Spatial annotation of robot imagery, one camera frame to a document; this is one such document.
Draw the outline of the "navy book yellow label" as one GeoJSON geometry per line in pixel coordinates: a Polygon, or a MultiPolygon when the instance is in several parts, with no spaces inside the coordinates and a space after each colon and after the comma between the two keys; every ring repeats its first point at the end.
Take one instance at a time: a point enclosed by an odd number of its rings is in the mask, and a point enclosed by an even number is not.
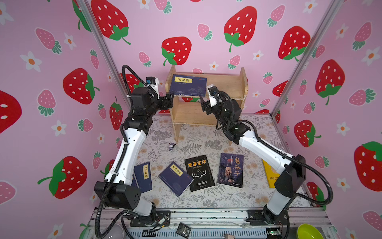
{"type": "Polygon", "coordinates": [[[170,93],[183,96],[206,96],[207,78],[175,74],[172,76],[170,93]]]}

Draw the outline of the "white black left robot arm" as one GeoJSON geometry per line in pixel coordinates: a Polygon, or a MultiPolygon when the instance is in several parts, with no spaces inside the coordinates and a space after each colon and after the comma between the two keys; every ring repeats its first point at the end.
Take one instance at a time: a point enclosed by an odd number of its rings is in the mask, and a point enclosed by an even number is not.
{"type": "Polygon", "coordinates": [[[154,214],[153,203],[142,199],[140,190],[131,184],[136,160],[153,123],[153,116],[160,110],[171,109],[173,100],[172,93],[156,97],[146,87],[137,88],[131,94],[130,112],[120,126],[123,136],[121,148],[104,181],[95,184],[100,210],[107,206],[126,209],[144,217],[154,214]]]}

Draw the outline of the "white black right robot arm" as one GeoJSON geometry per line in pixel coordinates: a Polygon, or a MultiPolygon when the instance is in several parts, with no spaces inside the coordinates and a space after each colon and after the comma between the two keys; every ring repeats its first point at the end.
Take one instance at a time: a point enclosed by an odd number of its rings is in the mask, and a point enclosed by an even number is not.
{"type": "Polygon", "coordinates": [[[234,101],[218,103],[214,97],[209,101],[201,100],[201,107],[206,114],[213,114],[217,120],[216,129],[222,129],[225,136],[233,143],[240,145],[266,161],[280,176],[275,182],[275,191],[262,213],[251,221],[262,221],[273,225],[287,217],[287,208],[292,203],[297,190],[306,179],[305,163],[302,156],[288,154],[258,136],[254,125],[239,120],[241,110],[234,101]]]}

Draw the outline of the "navy book behind left arm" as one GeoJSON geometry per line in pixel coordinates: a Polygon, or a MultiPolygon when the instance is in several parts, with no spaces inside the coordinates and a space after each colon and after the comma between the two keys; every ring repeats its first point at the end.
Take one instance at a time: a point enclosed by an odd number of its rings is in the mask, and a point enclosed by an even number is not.
{"type": "Polygon", "coordinates": [[[141,193],[146,193],[153,189],[150,162],[134,167],[132,186],[138,188],[141,193]]]}

